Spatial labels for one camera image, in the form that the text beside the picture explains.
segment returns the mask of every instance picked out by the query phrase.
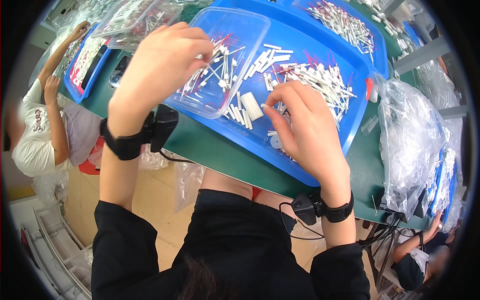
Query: red tag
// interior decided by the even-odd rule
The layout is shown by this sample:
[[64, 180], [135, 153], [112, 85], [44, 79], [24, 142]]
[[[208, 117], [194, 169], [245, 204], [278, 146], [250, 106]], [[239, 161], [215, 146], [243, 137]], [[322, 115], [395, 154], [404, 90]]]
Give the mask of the red tag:
[[373, 79], [372, 78], [367, 78], [365, 79], [365, 83], [367, 84], [367, 101], [370, 99], [370, 93], [372, 92], [373, 88]]

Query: transparent plastic lid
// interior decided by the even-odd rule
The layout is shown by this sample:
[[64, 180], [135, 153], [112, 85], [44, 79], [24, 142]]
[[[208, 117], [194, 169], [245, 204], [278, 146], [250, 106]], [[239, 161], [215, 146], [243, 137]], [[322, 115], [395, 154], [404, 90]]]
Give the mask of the transparent plastic lid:
[[140, 42], [152, 31], [162, 25], [169, 26], [178, 22], [182, 11], [182, 4], [160, 1], [130, 31], [114, 35], [108, 43], [108, 48], [134, 52]]
[[187, 84], [166, 99], [174, 108], [208, 119], [219, 118], [235, 97], [251, 65], [270, 20], [233, 8], [208, 7], [190, 22], [214, 43], [214, 56], [207, 69], [197, 70]]
[[98, 24], [92, 37], [111, 38], [122, 32], [129, 32], [151, 11], [164, 0], [121, 0], [112, 6], [103, 20]]

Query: finger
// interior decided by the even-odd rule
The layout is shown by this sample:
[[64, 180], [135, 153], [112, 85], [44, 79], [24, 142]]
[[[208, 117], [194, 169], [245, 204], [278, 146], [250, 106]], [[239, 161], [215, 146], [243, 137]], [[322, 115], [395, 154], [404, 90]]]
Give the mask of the finger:
[[179, 37], [183, 38], [210, 40], [208, 35], [198, 27], [181, 29], [177, 33]]
[[207, 63], [203, 60], [193, 59], [191, 65], [187, 68], [187, 71], [185, 71], [186, 78], [190, 78], [196, 70], [204, 69], [206, 67]]
[[279, 84], [275, 88], [285, 88], [286, 86], [292, 87], [295, 92], [300, 96], [305, 106], [312, 112], [318, 111], [324, 105], [324, 108], [328, 108], [328, 105], [320, 93], [316, 93], [315, 90], [309, 86], [304, 85], [298, 80], [289, 81], [284, 84]]
[[174, 30], [181, 30], [181, 29], [185, 29], [185, 28], [190, 28], [190, 26], [188, 26], [187, 23], [185, 22], [178, 22], [172, 26], [169, 26], [166, 31], [174, 31]]
[[192, 57], [197, 57], [199, 54], [203, 55], [203, 61], [210, 62], [212, 59], [212, 52], [213, 52], [213, 44], [210, 40], [203, 40], [203, 39], [196, 39], [190, 40], [191, 47], [189, 51], [193, 51], [191, 53]]
[[292, 117], [296, 118], [297, 116], [299, 117], [308, 113], [307, 107], [291, 86], [275, 89], [270, 93], [265, 104], [268, 106], [274, 106], [278, 101], [282, 101], [287, 105], [288, 111], [292, 114]]
[[290, 156], [296, 156], [298, 153], [298, 146], [287, 120], [285, 120], [275, 108], [265, 108], [264, 112], [272, 121], [273, 127], [278, 133], [278, 137], [282, 141], [285, 151]]
[[160, 26], [159, 28], [155, 29], [154, 31], [152, 31], [151, 35], [155, 35], [157, 33], [160, 33], [162, 31], [164, 31], [165, 29], [167, 29], [168, 26], [167, 25], [162, 25]]

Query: dark hair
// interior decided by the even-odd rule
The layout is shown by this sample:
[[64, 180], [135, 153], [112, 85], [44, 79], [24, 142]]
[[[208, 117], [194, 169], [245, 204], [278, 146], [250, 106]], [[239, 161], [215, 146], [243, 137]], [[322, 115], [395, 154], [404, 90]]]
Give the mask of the dark hair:
[[234, 300], [237, 295], [224, 282], [219, 280], [212, 269], [203, 261], [185, 258], [189, 269], [187, 283], [178, 300]]

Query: hand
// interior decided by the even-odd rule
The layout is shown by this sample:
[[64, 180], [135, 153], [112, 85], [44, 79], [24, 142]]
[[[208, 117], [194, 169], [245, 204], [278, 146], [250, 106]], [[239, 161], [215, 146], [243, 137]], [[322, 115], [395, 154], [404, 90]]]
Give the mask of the hand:
[[430, 224], [430, 228], [423, 234], [424, 240], [430, 240], [433, 238], [437, 232], [440, 230], [438, 225], [440, 224], [440, 217], [442, 216], [442, 212], [440, 210], [437, 210], [437, 214], [435, 215], [435, 218], [433, 218], [432, 223]]
[[287, 105], [293, 129], [278, 110], [265, 108], [264, 111], [288, 155], [319, 181], [322, 198], [341, 191], [342, 204], [349, 202], [350, 168], [340, 147], [335, 121], [322, 95], [311, 86], [292, 81], [277, 85], [266, 104], [273, 106], [278, 101]]
[[60, 78], [50, 76], [45, 84], [45, 104], [57, 105], [57, 92], [60, 86]]
[[73, 43], [74, 41], [79, 39], [88, 30], [89, 26], [90, 26], [89, 22], [87, 22], [87, 21], [81, 22], [80, 24], [77, 25], [77, 27], [75, 27], [73, 32], [68, 36], [67, 40], [70, 43]]
[[185, 22], [159, 27], [140, 43], [109, 108], [148, 114], [197, 69], [206, 67], [212, 52], [213, 44], [200, 28], [189, 28]]

